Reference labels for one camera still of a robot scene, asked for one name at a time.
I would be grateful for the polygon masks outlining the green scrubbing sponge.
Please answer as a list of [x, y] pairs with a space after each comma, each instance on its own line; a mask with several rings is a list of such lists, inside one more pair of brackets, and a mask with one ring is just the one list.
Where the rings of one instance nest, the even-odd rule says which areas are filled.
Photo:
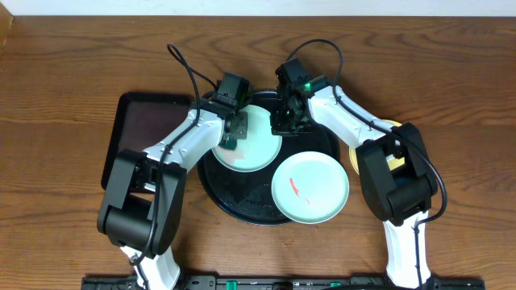
[[231, 136], [226, 136], [223, 138], [223, 140], [221, 141], [219, 146], [222, 149], [234, 151], [237, 148], [237, 144], [238, 144], [238, 139], [231, 137]]

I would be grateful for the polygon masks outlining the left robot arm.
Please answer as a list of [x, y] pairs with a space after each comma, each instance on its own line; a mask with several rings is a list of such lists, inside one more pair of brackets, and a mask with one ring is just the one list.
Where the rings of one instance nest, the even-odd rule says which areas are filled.
[[129, 258], [139, 287], [175, 288], [181, 270], [170, 245], [181, 220], [187, 174], [211, 149], [247, 136], [246, 112], [201, 101], [155, 145], [116, 155], [97, 228]]

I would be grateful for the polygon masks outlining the yellow plate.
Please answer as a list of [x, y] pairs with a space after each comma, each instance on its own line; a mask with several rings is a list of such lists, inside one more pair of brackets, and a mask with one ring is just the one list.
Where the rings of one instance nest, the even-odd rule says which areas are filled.
[[[400, 122], [397, 122], [397, 121], [394, 121], [394, 120], [388, 120], [388, 119], [385, 119], [385, 122], [388, 122], [394, 126], [400, 126], [401, 123]], [[348, 153], [349, 153], [349, 158], [350, 158], [350, 161], [351, 161], [351, 164], [352, 164], [352, 167], [354, 168], [355, 172], [357, 175], [360, 174], [360, 171], [359, 171], [359, 167], [358, 167], [358, 161], [357, 161], [357, 157], [356, 157], [356, 151], [352, 148], [348, 148]], [[395, 158], [393, 155], [390, 155], [386, 158], [387, 160], [387, 163], [389, 165], [389, 169], [391, 171], [393, 171], [394, 169], [396, 168], [399, 168], [401, 167], [402, 165], [404, 165], [406, 162], [405, 162], [405, 158], [400, 158], [400, 159], [397, 159]]]

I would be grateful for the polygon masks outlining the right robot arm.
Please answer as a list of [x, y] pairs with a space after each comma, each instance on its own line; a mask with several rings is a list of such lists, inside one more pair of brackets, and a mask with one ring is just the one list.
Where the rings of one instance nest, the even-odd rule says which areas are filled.
[[274, 134], [321, 125], [354, 150], [366, 204], [384, 224], [387, 276], [399, 288], [424, 289], [431, 278], [425, 225], [434, 219], [431, 198], [446, 190], [419, 130], [377, 118], [326, 76], [280, 77], [277, 93], [282, 105], [273, 115]]

